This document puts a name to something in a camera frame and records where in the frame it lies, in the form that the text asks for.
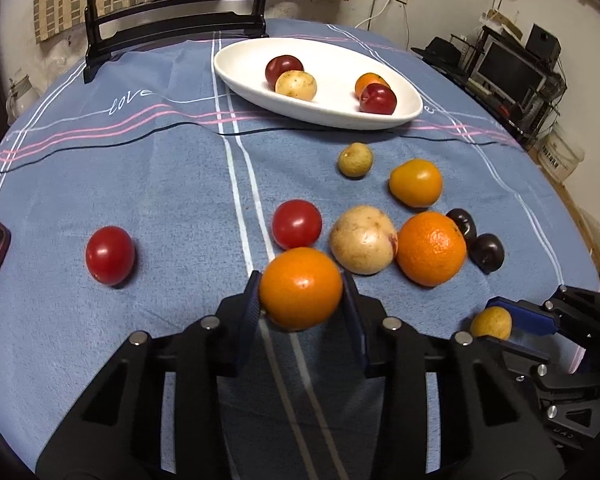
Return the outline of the small green-yellow fruit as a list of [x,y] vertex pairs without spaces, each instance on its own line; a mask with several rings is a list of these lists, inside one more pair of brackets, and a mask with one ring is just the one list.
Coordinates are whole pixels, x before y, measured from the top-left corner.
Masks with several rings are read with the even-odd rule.
[[337,166],[345,177],[361,179],[370,172],[373,163],[374,154],[372,150],[364,143],[355,142],[340,153]]
[[512,334],[513,318],[502,307],[487,307],[478,313],[470,324],[470,333],[474,337],[490,336],[507,340]]

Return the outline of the dark purple plum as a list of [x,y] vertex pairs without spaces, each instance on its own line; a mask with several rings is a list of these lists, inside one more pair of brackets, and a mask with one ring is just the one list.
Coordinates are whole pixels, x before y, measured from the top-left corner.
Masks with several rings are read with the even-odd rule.
[[466,245],[470,246],[477,237],[476,224],[471,214],[465,209],[454,208],[446,216],[455,223],[457,229],[460,230],[460,234],[463,235]]
[[504,246],[492,233],[478,235],[469,244],[468,255],[484,274],[497,271],[505,260]]

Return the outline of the large orange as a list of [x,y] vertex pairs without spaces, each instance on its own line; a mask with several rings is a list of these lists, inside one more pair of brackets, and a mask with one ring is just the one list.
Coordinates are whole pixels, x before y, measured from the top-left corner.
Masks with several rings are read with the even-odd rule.
[[413,282],[436,287],[460,272],[467,257],[460,229],[444,214],[425,211],[415,214],[398,233],[396,262]]

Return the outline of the red tomato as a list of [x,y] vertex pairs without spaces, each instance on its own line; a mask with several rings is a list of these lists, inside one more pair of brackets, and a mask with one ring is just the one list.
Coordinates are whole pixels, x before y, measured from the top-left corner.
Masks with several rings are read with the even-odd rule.
[[322,216],[306,200],[287,200],[273,214],[272,233],[283,250],[311,247],[322,232]]
[[120,226],[103,226],[92,234],[85,247],[88,272],[107,286],[117,286],[128,278],[135,256],[132,237]]

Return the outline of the small yellow-orange tomato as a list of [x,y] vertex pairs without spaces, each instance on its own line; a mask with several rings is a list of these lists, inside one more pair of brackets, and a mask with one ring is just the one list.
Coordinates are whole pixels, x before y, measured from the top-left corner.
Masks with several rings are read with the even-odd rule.
[[429,160],[415,158],[391,171],[390,193],[404,205],[415,209],[432,206],[442,195],[443,178]]

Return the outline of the beige passion fruit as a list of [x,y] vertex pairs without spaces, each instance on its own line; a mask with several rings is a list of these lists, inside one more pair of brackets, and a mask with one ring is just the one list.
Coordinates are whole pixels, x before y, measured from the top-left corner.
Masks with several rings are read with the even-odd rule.
[[370,205],[345,211],[329,233],[332,255],[351,273],[373,275],[384,270],[398,253],[398,233],[389,217]]
[[277,78],[274,91],[288,98],[312,101],[317,94],[317,83],[304,70],[287,70]]

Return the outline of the small green-yellow fruit top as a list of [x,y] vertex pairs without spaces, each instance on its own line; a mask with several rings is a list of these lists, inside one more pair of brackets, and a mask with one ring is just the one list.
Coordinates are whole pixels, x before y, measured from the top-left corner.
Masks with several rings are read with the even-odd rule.
[[340,153],[337,166],[345,177],[361,179],[370,172],[373,163],[374,154],[372,150],[364,143],[355,142]]

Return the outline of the orange tangerine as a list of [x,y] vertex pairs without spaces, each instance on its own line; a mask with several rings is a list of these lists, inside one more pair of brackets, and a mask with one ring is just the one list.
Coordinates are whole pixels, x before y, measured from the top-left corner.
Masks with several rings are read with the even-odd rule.
[[385,81],[384,78],[375,73],[365,73],[358,77],[358,80],[355,81],[354,85],[354,93],[355,96],[359,99],[362,96],[363,91],[370,84],[382,84],[383,86],[389,88],[389,84]]

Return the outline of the large dark red plum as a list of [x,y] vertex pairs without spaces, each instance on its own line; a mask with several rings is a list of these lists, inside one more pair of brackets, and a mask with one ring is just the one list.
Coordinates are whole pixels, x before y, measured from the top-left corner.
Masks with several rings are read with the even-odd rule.
[[303,64],[293,55],[279,55],[272,58],[265,67],[265,79],[271,89],[275,88],[277,79],[290,70],[304,70]]

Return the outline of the blue striped tablecloth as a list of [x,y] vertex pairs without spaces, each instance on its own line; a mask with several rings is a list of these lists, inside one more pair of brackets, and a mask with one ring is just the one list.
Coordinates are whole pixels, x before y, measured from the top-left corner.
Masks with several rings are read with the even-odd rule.
[[[422,94],[411,125],[387,133],[315,130],[229,92],[215,73],[227,36],[129,52],[88,84],[62,75],[0,145],[0,221],[12,242],[0,271],[0,433],[33,466],[76,398],[134,330],[184,330],[240,292],[277,254],[270,222],[303,198],[325,228],[362,204],[400,226],[410,211],[388,177],[433,162],[438,211],[467,210],[503,243],[500,270],[466,263],[433,289],[396,266],[358,289],[423,333],[449,337],[494,296],[540,302],[560,285],[596,289],[597,271],[570,214],[529,156],[486,112],[419,58],[368,32],[273,20],[276,37],[323,40],[386,64]],[[343,177],[340,151],[361,141],[374,164]],[[85,247],[120,226],[135,264],[100,284]]]

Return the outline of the black metal shelf desk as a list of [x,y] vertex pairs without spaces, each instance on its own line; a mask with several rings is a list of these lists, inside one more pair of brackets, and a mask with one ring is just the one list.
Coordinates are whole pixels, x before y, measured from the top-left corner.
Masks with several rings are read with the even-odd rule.
[[472,44],[453,35],[412,51],[484,107],[523,148],[559,117],[567,91],[562,45],[538,25],[525,44],[505,29],[484,25]]

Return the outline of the computer monitor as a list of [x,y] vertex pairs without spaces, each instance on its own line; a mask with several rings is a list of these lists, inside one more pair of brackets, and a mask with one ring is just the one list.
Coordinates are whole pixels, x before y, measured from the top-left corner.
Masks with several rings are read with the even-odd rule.
[[506,44],[489,38],[471,79],[502,99],[525,107],[541,90],[546,76]]

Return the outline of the black speaker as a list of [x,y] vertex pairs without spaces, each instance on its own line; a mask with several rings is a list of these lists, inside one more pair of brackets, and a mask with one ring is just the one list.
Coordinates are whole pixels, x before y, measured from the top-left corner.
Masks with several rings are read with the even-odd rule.
[[532,26],[526,42],[526,49],[551,70],[557,64],[562,53],[559,40],[538,24]]

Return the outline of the white oval plate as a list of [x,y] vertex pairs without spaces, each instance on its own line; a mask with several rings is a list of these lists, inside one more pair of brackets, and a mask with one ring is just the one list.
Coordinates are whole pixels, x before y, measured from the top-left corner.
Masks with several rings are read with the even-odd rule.
[[[281,96],[265,79],[265,66],[277,55],[293,55],[314,77],[311,101]],[[269,112],[310,124],[374,131],[400,127],[422,114],[424,103],[415,87],[393,68],[370,56],[326,42],[299,38],[259,38],[228,44],[213,59],[215,73],[227,88]],[[355,81],[375,73],[396,94],[390,115],[364,113],[354,94]]]

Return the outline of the white kettle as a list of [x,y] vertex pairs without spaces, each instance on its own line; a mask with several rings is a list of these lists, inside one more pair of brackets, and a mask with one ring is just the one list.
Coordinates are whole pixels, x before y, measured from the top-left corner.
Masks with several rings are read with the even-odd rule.
[[10,81],[9,92],[5,103],[7,123],[12,125],[32,104],[40,94],[27,74]]

